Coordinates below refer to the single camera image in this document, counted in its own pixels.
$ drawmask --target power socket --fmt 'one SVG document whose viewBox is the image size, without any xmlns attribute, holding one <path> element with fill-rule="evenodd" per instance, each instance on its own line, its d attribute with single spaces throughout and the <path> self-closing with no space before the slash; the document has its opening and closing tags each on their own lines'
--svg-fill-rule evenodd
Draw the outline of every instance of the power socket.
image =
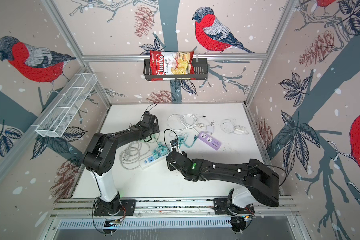
<svg viewBox="0 0 360 240">
<path fill-rule="evenodd" d="M 213 138 L 211 135 L 201 132 L 198 137 L 201 141 L 205 142 L 207 145 L 212 147 L 215 150 L 218 150 L 221 146 L 221 142 Z"/>
</svg>

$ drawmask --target bird wallpaper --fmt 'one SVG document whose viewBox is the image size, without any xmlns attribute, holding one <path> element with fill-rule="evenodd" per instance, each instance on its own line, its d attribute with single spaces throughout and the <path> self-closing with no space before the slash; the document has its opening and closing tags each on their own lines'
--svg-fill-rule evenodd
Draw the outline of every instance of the bird wallpaper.
<svg viewBox="0 0 360 240">
<path fill-rule="evenodd" d="M 311 238 L 360 239 L 360 0 L 298 1 L 251 100 Z"/>
</svg>

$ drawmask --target white tabletop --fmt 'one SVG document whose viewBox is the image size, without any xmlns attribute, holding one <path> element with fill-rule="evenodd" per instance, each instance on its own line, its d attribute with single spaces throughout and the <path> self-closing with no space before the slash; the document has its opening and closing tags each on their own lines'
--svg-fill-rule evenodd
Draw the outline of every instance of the white tabletop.
<svg viewBox="0 0 360 240">
<path fill-rule="evenodd" d="M 132 125 L 136 124 L 147 106 L 146 104 L 112 105 L 101 132 L 118 132 L 127 129 L 130 123 Z M 250 123 L 240 103 L 158 104 L 150 113 L 158 118 L 159 141 L 163 143 L 163 132 L 168 128 L 167 118 L 172 114 L 205 116 L 205 118 L 200 119 L 201 123 L 207 125 L 212 122 L 214 124 L 212 136 L 222 142 L 220 149 L 216 151 L 198 139 L 191 148 L 181 148 L 182 151 L 187 153 L 189 159 L 201 158 L 217 163 L 240 164 L 249 162 L 250 158 L 254 158 L 262 162 Z M 250 134 L 225 133 L 220 128 L 224 119 L 235 119 L 236 124 L 244 126 Z M 178 118 L 171 118 L 169 124 L 175 129 L 182 128 Z M 187 143 L 191 144 L 196 132 L 191 129 L 187 129 L 185 132 L 189 133 Z M 169 131 L 166 132 L 165 140 L 169 144 L 169 141 L 174 138 L 169 137 L 168 133 Z M 157 147 L 157 144 L 152 143 L 150 147 L 152 151 Z M 221 197 L 226 196 L 230 189 L 240 187 L 238 184 L 218 180 L 206 182 L 187 181 L 177 170 L 169 171 L 165 159 L 144 170 L 140 168 L 125 170 L 120 166 L 119 161 L 119 154 L 125 148 L 126 145 L 117 149 L 115 163 L 111 169 L 120 197 Z M 73 198 L 94 198 L 99 195 L 95 180 L 89 171 L 85 169 Z"/>
</svg>

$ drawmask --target black cable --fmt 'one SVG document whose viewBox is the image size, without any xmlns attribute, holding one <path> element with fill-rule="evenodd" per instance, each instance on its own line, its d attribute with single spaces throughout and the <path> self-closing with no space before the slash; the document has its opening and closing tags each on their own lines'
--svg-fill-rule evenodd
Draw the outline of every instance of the black cable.
<svg viewBox="0 0 360 240">
<path fill-rule="evenodd" d="M 177 144 L 179 144 L 179 138 L 177 137 L 176 132 L 174 132 L 172 129 L 165 129 L 165 130 L 164 130 L 164 133 L 163 133 L 163 135 L 164 135 L 164 143 L 165 143 L 165 146 L 166 146 L 168 149 L 170 149 L 170 148 L 168 147 L 168 145 L 167 145 L 166 141 L 165 141 L 165 132 L 166 132 L 167 130 L 172 131 L 172 132 L 176 135 L 176 138 L 177 138 Z"/>
</svg>

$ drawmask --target bird wing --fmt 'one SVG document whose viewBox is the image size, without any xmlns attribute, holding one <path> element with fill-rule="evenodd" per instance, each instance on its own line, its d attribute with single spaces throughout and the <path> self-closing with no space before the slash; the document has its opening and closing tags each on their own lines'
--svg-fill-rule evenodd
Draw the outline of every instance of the bird wing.
<svg viewBox="0 0 360 240">
<path fill-rule="evenodd" d="M 76 59 L 67 54 L 57 53 L 48 48 L 34 47 L 25 44 L 29 51 L 29 57 L 25 64 L 33 68 L 47 68 L 49 66 Z"/>
<path fill-rule="evenodd" d="M 227 26 L 224 26 L 218 19 L 215 17 L 215 21 L 212 26 L 207 26 L 203 28 L 203 31 L 206 35 L 216 41 L 221 41 L 226 38 L 228 34 L 231 33 L 231 30 Z"/>
</svg>

